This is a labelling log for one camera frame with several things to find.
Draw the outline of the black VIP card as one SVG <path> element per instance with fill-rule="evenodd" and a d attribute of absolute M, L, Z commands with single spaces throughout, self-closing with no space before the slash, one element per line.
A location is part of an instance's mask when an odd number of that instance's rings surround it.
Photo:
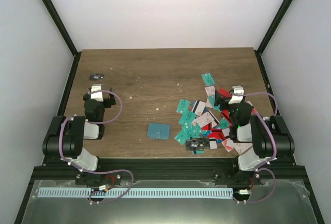
<path fill-rule="evenodd" d="M 210 148 L 209 138 L 195 138 L 186 140 L 185 148 L 187 151 L 203 151 Z"/>

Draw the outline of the blue leather card holder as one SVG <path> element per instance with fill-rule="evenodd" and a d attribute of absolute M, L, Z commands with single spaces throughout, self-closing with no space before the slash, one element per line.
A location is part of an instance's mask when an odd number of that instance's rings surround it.
<path fill-rule="evenodd" d="M 170 124 L 149 123 L 147 137 L 155 140 L 168 140 L 170 138 Z"/>

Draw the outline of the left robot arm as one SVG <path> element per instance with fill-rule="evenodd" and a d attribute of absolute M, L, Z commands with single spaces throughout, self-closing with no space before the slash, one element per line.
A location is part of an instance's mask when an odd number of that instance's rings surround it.
<path fill-rule="evenodd" d="M 98 167 L 99 159 L 84 147 L 84 140 L 100 140 L 104 135 L 105 124 L 114 121 L 104 120 L 105 110 L 116 105 L 117 95 L 110 88 L 104 97 L 100 84 L 94 84 L 84 94 L 84 115 L 53 117 L 42 151 L 45 157 L 59 158 L 80 171 L 88 171 L 87 178 L 95 185 L 106 178 L 104 169 Z"/>

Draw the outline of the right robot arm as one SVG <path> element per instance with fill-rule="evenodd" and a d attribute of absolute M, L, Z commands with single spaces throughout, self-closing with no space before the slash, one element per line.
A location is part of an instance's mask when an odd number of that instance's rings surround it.
<path fill-rule="evenodd" d="M 262 117 L 248 101 L 247 96 L 267 95 L 274 101 L 274 114 Z M 294 140 L 283 117 L 278 113 L 276 98 L 268 92 L 245 93 L 243 87 L 234 86 L 231 91 L 214 93 L 214 106 L 230 126 L 222 130 L 226 141 L 232 145 L 251 144 L 252 147 L 239 154 L 238 166 L 230 170 L 230 179 L 242 184 L 248 178 L 248 171 L 258 171 L 262 166 L 278 158 L 294 154 Z"/>

